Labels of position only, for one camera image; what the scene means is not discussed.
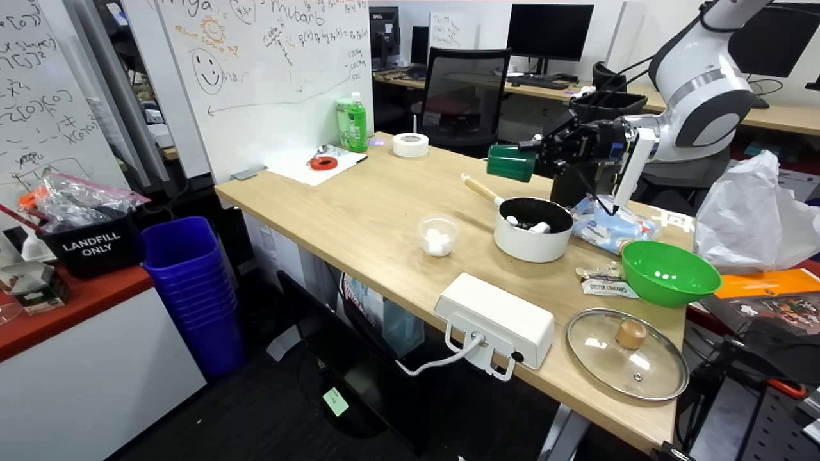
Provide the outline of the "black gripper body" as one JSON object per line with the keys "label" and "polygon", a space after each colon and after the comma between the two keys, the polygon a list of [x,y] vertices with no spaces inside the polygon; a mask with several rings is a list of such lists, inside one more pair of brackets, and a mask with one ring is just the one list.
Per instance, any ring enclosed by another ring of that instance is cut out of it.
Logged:
{"label": "black gripper body", "polygon": [[536,171],[540,176],[554,176],[572,163],[619,159],[626,149],[626,120],[568,117],[542,135],[542,144],[536,153]]}

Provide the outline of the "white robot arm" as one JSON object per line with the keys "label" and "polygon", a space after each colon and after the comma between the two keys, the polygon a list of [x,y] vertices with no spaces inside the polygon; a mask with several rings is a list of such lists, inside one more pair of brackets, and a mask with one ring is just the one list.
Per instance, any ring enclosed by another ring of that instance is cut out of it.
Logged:
{"label": "white robot arm", "polygon": [[618,159],[638,171],[656,163],[713,159],[728,149],[755,92],[731,56],[731,39],[770,0],[705,0],[656,53],[646,58],[660,97],[658,113],[618,113],[627,101],[622,72],[595,74],[595,89],[572,101],[572,117],[542,139],[554,162]]}

